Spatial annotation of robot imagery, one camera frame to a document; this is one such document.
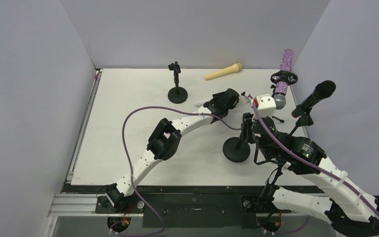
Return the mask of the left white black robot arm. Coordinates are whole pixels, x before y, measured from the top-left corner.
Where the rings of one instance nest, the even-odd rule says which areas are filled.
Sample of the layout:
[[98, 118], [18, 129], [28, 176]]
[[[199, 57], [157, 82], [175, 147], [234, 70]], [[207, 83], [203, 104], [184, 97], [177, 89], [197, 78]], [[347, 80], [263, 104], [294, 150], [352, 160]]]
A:
[[183, 136], [205, 125], [222, 121], [239, 103], [239, 94], [233, 89], [216, 93], [193, 113], [182, 112], [175, 120], [163, 118], [151, 133], [146, 150], [137, 162], [129, 163], [129, 174], [106, 187], [108, 206], [114, 212], [127, 207], [127, 198], [136, 186], [160, 162], [170, 159], [178, 150]]

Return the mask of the black round-base stand white mic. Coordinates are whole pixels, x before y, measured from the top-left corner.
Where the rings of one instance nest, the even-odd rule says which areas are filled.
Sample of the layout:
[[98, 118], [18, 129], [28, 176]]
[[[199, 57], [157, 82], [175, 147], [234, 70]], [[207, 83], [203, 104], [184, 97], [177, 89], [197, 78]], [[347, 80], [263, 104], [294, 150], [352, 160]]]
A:
[[250, 155], [250, 146], [248, 143], [240, 140], [238, 137], [230, 137], [223, 144], [223, 154], [231, 162], [241, 163], [248, 159]]

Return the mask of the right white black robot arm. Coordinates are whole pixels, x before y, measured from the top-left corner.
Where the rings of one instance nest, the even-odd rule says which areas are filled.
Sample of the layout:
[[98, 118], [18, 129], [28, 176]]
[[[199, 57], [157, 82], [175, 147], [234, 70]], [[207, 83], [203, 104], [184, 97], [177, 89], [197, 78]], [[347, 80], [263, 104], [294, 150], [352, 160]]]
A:
[[255, 144], [255, 152], [277, 165], [277, 175], [288, 170], [325, 193], [324, 197], [290, 191], [267, 180], [259, 196], [259, 206], [271, 213], [290, 210], [313, 216], [347, 237], [373, 237], [379, 234], [379, 196], [370, 195], [353, 184], [315, 142], [277, 131], [270, 118], [242, 117], [241, 137]]

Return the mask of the black microphone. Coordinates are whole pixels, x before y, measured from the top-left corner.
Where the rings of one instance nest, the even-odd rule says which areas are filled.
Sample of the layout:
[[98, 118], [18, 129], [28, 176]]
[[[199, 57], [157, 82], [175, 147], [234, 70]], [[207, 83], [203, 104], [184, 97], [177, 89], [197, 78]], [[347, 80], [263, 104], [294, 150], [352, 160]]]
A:
[[331, 97], [336, 88], [336, 84], [331, 80], [319, 83], [314, 91], [291, 112], [292, 117], [298, 118], [302, 115], [309, 114], [316, 104]]

